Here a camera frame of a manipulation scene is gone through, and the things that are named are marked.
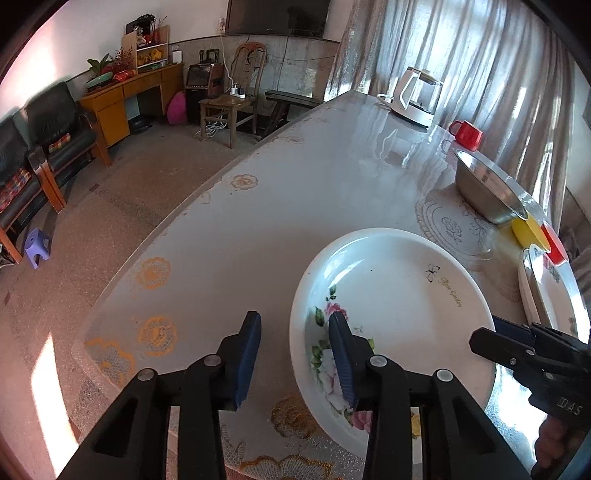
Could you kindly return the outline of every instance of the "glass kettle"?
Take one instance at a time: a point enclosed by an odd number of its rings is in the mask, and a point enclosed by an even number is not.
[[[409,67],[396,84],[392,96],[378,96],[392,99],[390,108],[399,115],[423,127],[430,127],[442,89],[443,82],[430,72]]]

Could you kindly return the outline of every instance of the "yellow bowl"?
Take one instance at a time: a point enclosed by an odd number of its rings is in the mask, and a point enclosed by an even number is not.
[[[529,248],[531,244],[536,244],[546,253],[550,252],[550,242],[548,242],[538,222],[530,212],[527,212],[527,215],[527,220],[514,218],[511,221],[511,228],[517,240],[519,240],[523,248]]]

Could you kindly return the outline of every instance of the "stacked plate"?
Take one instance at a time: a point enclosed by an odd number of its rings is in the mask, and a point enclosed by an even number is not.
[[[569,292],[558,269],[537,245],[523,250],[518,268],[519,291],[528,323],[541,323],[577,337]]]

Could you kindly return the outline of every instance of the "black leather armchair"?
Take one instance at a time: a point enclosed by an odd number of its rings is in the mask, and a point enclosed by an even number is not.
[[[84,158],[87,157],[84,155],[86,153],[100,158],[105,167],[112,164],[94,114],[74,101],[65,82],[35,97],[25,111],[31,144],[41,147],[46,159],[41,162],[43,169],[53,173],[59,187],[88,164]],[[70,134],[71,140],[57,151],[49,153],[49,145],[66,134]]]
[[[64,204],[56,194],[59,189],[53,176],[48,177],[41,168],[43,161],[43,152],[39,148],[29,150],[12,118],[8,118],[0,124],[0,189],[5,188],[21,168],[31,172],[29,181],[8,206],[0,212],[0,243],[16,263],[20,263],[22,255],[14,246],[14,242],[24,221],[30,220],[31,217],[23,216],[23,213],[27,209],[31,210],[30,207],[33,204],[35,204],[35,211],[39,210],[47,200],[58,213],[64,208]]]

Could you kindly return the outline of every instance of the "red mug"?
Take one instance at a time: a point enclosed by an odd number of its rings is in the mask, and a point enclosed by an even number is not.
[[[453,132],[452,129],[455,125],[460,125],[460,127]],[[484,136],[484,133],[481,130],[478,130],[470,122],[460,122],[456,120],[449,126],[448,130],[454,137],[456,137],[456,142],[471,152],[478,150],[482,137]]]

